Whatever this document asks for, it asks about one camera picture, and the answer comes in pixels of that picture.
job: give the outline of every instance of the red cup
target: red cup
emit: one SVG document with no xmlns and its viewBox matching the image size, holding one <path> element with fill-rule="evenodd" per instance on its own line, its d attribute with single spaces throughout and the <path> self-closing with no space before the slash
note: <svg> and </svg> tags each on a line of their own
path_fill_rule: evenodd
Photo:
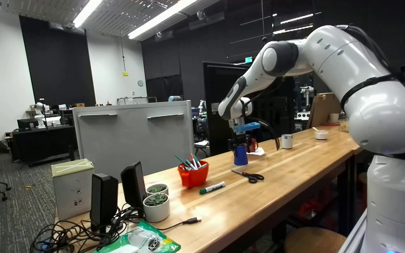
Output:
<svg viewBox="0 0 405 253">
<path fill-rule="evenodd" d="M 206 161 L 200 161 L 202 168 L 199 169 L 186 169 L 183 164 L 178 167 L 178 172 L 183 182 L 183 186 L 188 189 L 203 186 L 209 174 L 209 164 Z"/>
</svg>

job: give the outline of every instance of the gray partition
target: gray partition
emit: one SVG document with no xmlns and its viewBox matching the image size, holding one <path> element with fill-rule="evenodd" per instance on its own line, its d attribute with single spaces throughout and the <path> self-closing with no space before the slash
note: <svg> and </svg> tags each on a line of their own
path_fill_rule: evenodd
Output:
<svg viewBox="0 0 405 253">
<path fill-rule="evenodd" d="M 175 155 L 193 153 L 190 102 L 83 108 L 74 109 L 74 117 L 79 157 L 119 181 L 135 162 L 151 175 L 178 167 Z"/>
</svg>

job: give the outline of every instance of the wooden table top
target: wooden table top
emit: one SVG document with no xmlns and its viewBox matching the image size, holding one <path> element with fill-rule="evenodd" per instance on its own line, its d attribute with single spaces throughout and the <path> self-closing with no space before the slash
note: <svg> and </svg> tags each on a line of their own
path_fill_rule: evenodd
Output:
<svg viewBox="0 0 405 253">
<path fill-rule="evenodd" d="M 182 226 L 165 234 L 182 245 L 180 252 L 223 251 L 360 153 L 348 133 L 341 133 L 338 127 L 323 130 L 330 131 L 328 141 L 315 141 L 314 130 L 293 134 L 293 150 L 278 151 L 275 141 L 262 143 L 266 155 L 249 157 L 248 167 L 235 167 L 234 153 L 204 160 L 210 164 L 210 172 L 206 186 L 202 188 L 227 183 L 224 189 L 206 196 L 200 196 L 202 188 L 183 188 L 178 168 L 145 176 L 147 186 L 165 183 L 171 192 L 171 217 L 152 226 L 166 228 L 202 217 L 203 223 Z M 265 182 L 251 185 L 247 178 L 233 174 L 233 169 L 263 175 Z M 120 186 L 120 207 L 124 203 L 124 192 Z M 89 214 L 72 221 L 79 220 L 89 220 Z"/>
</svg>

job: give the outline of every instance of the black monitor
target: black monitor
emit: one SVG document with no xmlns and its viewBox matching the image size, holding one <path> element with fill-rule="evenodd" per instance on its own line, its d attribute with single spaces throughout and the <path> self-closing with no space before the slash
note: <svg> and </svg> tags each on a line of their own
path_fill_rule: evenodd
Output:
<svg viewBox="0 0 405 253">
<path fill-rule="evenodd" d="M 19 131 L 31 131 L 36 130 L 38 127 L 38 122 L 34 119 L 23 119 L 23 120 L 17 120 L 19 123 Z"/>
</svg>

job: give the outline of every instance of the desk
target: desk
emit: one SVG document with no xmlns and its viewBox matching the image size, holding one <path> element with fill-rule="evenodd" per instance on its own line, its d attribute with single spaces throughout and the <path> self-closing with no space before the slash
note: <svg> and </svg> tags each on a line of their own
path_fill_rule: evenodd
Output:
<svg viewBox="0 0 405 253">
<path fill-rule="evenodd" d="M 33 131 L 13 133 L 13 160 L 33 165 L 57 155 L 68 155 L 75 160 L 76 134 L 75 127 L 61 126 Z"/>
<path fill-rule="evenodd" d="M 231 172 L 235 168 L 231 153 L 206 160 L 210 164 L 207 186 L 227 183 L 225 189 L 206 196 L 199 195 L 200 189 L 185 189 L 175 168 L 147 176 L 147 186 L 165 183 L 171 190 L 172 216 L 155 227 L 166 228 L 199 216 L 203 223 L 166 233 L 182 245 L 182 252 L 240 252 L 294 214 L 315 190 L 339 178 L 339 186 L 344 186 L 339 200 L 345 206 L 339 223 L 348 234 L 353 228 L 349 219 L 355 186 L 352 161 L 360 150 L 349 134 L 338 129 L 324 130 L 330 131 L 330 141 L 315 141 L 314 131 L 308 130 L 294 134 L 290 151 L 276 151 L 273 141 L 261 144 L 266 157 L 252 158 L 244 168 L 265 176 L 258 185 Z M 121 189 L 119 196 L 119 203 L 124 203 Z"/>
</svg>

